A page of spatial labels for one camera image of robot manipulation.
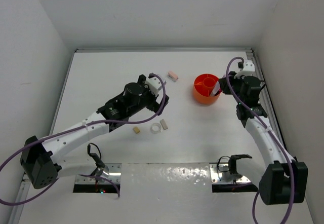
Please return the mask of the light pink highlighter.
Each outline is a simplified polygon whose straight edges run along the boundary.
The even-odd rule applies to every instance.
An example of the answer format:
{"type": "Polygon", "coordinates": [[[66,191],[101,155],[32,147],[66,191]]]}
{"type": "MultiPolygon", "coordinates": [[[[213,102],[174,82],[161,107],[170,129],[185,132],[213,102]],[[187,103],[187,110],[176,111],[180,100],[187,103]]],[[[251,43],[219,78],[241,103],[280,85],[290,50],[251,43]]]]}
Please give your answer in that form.
{"type": "Polygon", "coordinates": [[[212,89],[212,91],[210,93],[210,96],[214,97],[214,96],[218,95],[219,91],[220,91],[220,84],[219,84],[219,81],[217,81],[214,88],[212,89]]]}

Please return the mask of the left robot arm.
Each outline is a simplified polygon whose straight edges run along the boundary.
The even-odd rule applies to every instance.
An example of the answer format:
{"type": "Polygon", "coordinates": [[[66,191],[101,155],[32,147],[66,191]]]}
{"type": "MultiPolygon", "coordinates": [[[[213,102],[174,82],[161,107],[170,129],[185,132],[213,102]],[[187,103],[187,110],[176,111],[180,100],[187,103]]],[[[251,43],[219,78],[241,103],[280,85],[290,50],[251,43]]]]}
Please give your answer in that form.
{"type": "Polygon", "coordinates": [[[154,73],[147,77],[142,74],[136,82],[126,84],[119,95],[71,128],[42,139],[28,138],[20,164],[35,189],[45,188],[63,176],[66,154],[98,136],[131,124],[130,118],[145,108],[154,112],[155,117],[161,115],[168,101],[165,79],[154,73]]]}

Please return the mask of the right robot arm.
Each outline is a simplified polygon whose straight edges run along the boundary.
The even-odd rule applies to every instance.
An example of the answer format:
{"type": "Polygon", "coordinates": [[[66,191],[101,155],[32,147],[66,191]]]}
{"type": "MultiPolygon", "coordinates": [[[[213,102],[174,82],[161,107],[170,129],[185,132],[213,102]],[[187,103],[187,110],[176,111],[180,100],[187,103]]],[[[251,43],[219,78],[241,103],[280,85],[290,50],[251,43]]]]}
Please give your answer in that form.
{"type": "Polygon", "coordinates": [[[237,101],[237,118],[252,136],[265,167],[255,164],[250,155],[232,155],[228,161],[230,174],[246,176],[258,187],[266,205],[302,203],[308,176],[306,164],[292,157],[272,130],[267,113],[259,103],[261,81],[254,76],[237,78],[235,75],[230,72],[219,79],[220,88],[237,101]]]}

